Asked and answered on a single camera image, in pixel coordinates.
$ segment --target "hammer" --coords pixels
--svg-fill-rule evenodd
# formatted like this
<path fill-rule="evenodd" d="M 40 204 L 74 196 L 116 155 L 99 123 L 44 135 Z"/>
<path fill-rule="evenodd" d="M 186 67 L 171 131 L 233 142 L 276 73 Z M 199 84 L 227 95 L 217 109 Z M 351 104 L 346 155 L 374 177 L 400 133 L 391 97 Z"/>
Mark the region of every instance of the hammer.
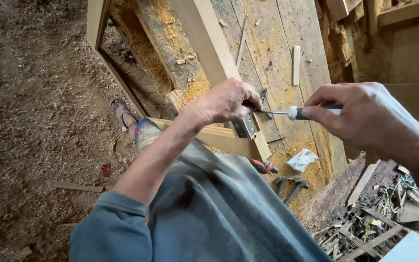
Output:
<path fill-rule="evenodd" d="M 286 182 L 290 181 L 295 183 L 295 188 L 283 201 L 285 205 L 288 205 L 292 201 L 292 199 L 294 199 L 294 197 L 300 192 L 300 189 L 308 189 L 310 187 L 303 178 L 279 177 L 274 181 L 274 183 L 278 186 L 276 194 L 279 198 L 282 196 L 282 192 L 284 191 Z"/>

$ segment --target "hand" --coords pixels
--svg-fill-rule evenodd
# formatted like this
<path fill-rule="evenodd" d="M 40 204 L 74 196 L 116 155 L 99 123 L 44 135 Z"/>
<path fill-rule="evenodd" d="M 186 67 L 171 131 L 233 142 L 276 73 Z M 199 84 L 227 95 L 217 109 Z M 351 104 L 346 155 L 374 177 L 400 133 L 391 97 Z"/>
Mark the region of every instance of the hand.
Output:
<path fill-rule="evenodd" d="M 321 107 L 339 104 L 334 115 Z M 376 82 L 329 84 L 305 103 L 303 114 L 351 146 L 392 158 L 407 168 L 419 164 L 419 122 Z"/>
<path fill-rule="evenodd" d="M 261 99 L 250 84 L 230 78 L 190 101 L 179 113 L 193 115 L 204 125 L 225 123 L 262 110 Z"/>

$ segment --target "screwdriver handle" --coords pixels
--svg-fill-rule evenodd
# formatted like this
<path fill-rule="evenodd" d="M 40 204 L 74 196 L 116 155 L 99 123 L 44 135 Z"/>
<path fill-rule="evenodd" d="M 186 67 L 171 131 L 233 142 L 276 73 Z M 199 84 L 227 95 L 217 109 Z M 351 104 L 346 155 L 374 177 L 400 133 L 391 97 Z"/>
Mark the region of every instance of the screwdriver handle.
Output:
<path fill-rule="evenodd" d="M 327 108 L 329 111 L 331 111 L 335 115 L 339 115 L 343 107 L 344 107 L 343 105 L 336 105 L 336 104 L 324 106 L 324 108 Z M 289 108 L 289 119 L 290 120 L 310 120 L 309 118 L 305 117 L 302 114 L 302 110 L 303 110 L 303 107 L 297 107 L 295 105 L 291 106 Z"/>

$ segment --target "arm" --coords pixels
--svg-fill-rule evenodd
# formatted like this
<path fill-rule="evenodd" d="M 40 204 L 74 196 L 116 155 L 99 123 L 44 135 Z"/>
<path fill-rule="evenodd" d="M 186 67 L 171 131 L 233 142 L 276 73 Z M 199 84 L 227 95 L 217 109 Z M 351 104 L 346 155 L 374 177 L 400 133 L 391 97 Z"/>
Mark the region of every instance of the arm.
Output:
<path fill-rule="evenodd" d="M 340 115 L 321 107 L 340 104 Z M 390 158 L 410 170 L 419 187 L 419 123 L 375 82 L 320 87 L 303 114 L 358 149 Z"/>
<path fill-rule="evenodd" d="M 242 119 L 261 110 L 255 88 L 234 78 L 190 101 L 175 121 L 142 152 L 121 176 L 113 191 L 149 205 L 167 170 L 196 134 L 211 123 Z"/>

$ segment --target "gray shirt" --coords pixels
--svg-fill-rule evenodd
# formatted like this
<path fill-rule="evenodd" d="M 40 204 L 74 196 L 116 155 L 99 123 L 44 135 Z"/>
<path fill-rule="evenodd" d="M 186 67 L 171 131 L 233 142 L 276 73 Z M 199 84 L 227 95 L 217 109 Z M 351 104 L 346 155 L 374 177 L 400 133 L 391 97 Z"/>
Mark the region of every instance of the gray shirt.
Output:
<path fill-rule="evenodd" d="M 149 207 L 106 192 L 72 232 L 71 262 L 330 261 L 246 158 L 197 142 Z"/>

